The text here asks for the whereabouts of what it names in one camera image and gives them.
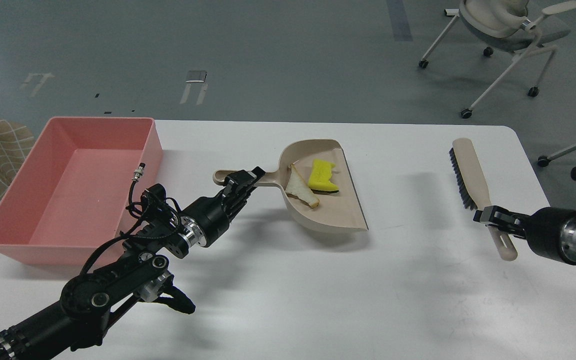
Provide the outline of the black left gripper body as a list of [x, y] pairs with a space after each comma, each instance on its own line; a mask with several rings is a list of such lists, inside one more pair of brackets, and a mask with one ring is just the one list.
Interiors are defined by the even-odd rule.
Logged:
[[233, 219], [245, 207], [250, 194], [217, 193], [213, 197], [202, 196], [183, 209], [183, 215], [193, 219], [203, 233], [201, 248], [209, 248], [229, 228]]

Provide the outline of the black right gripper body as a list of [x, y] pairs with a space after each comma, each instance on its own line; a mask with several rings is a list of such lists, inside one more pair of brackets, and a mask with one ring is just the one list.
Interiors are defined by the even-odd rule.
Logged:
[[530, 250], [547, 259], [576, 265], [562, 245], [562, 230], [574, 218], [576, 210], [557, 207], [545, 207], [528, 216], [523, 220], [523, 229]]

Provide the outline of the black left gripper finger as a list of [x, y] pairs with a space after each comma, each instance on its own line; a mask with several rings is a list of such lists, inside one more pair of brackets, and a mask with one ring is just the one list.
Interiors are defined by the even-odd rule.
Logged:
[[266, 172], [261, 167], [257, 166], [252, 170], [247, 171], [246, 175], [246, 192], [251, 193], [259, 186], [259, 182], [266, 175]]
[[251, 171], [240, 170], [230, 173], [225, 178], [224, 199], [226, 201], [244, 201], [250, 195], [254, 184], [254, 174]]

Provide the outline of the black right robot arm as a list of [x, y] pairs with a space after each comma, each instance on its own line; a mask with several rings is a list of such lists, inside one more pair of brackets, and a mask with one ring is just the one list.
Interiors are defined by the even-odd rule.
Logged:
[[[576, 182], [576, 167], [570, 178]], [[491, 205], [476, 210], [473, 220], [526, 240], [538, 256], [576, 266], [576, 210], [545, 207], [527, 215]]]

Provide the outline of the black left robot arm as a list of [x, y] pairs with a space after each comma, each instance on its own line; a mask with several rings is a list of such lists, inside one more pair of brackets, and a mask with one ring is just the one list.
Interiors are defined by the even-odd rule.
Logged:
[[195, 312], [194, 303], [175, 287], [169, 258], [160, 250], [182, 259], [192, 246], [214, 244], [266, 173], [261, 167], [229, 173], [215, 196], [181, 209], [161, 184], [134, 200], [144, 168], [141, 163], [135, 169], [128, 194], [126, 210], [134, 225], [101, 244], [64, 285], [58, 301], [0, 331], [0, 360], [50, 360], [67, 349], [101, 346], [108, 330], [137, 303]]

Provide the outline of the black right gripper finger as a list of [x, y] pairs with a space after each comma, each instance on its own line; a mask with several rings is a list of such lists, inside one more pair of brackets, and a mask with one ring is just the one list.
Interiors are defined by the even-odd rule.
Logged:
[[530, 215], [507, 210], [498, 205], [475, 210], [473, 221], [496, 228], [523, 228]]
[[494, 241], [501, 241], [502, 237], [512, 236], [517, 239], [526, 240], [526, 232], [521, 227], [515, 227], [514, 225], [507, 226], [504, 224], [486, 224], [492, 239]]

